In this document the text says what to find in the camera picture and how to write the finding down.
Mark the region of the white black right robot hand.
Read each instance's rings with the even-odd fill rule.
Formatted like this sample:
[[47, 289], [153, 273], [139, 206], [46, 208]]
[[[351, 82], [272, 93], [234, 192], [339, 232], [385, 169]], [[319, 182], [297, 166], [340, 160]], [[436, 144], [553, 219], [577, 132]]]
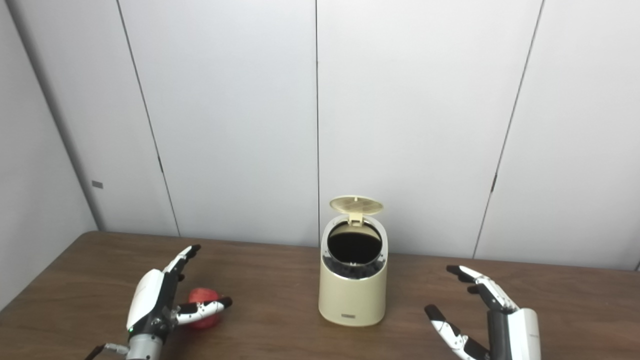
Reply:
[[461, 360], [539, 360], [541, 339], [538, 315], [534, 309], [520, 307], [496, 283], [480, 272], [462, 265], [448, 265], [446, 271], [469, 283], [467, 291], [478, 295], [487, 306], [489, 347], [462, 333], [434, 305], [425, 314], [435, 331]]

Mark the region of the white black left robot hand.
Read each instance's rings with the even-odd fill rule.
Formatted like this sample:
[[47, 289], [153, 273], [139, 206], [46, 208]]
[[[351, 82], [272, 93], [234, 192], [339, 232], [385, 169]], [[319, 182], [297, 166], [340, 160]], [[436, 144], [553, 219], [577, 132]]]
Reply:
[[228, 296], [217, 300], [174, 303], [178, 285], [185, 278], [183, 269], [200, 249], [200, 244], [192, 244], [164, 269], [153, 268], [142, 276], [126, 320], [129, 338], [151, 335], [165, 342], [176, 327], [212, 317], [233, 305], [233, 299]]

